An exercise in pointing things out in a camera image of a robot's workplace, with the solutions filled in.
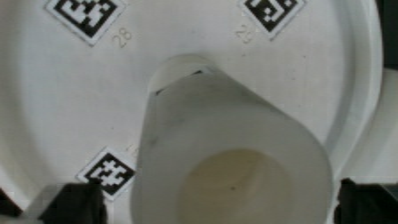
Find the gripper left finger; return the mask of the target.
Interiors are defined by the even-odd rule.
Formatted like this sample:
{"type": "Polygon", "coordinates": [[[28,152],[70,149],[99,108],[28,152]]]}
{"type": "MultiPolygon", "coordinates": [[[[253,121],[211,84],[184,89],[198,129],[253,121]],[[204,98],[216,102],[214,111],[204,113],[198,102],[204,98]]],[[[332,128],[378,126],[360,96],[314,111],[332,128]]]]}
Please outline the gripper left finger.
{"type": "Polygon", "coordinates": [[[101,187],[92,183],[47,185],[26,207],[22,217],[40,224],[106,224],[101,187]]]}

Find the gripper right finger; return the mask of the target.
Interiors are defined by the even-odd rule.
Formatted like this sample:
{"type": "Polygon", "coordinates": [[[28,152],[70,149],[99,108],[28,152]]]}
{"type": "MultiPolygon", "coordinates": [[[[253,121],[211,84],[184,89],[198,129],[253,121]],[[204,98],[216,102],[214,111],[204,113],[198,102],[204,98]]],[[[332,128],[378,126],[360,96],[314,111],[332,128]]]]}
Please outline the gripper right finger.
{"type": "Polygon", "coordinates": [[[341,180],[333,224],[398,224],[398,183],[341,180]]]}

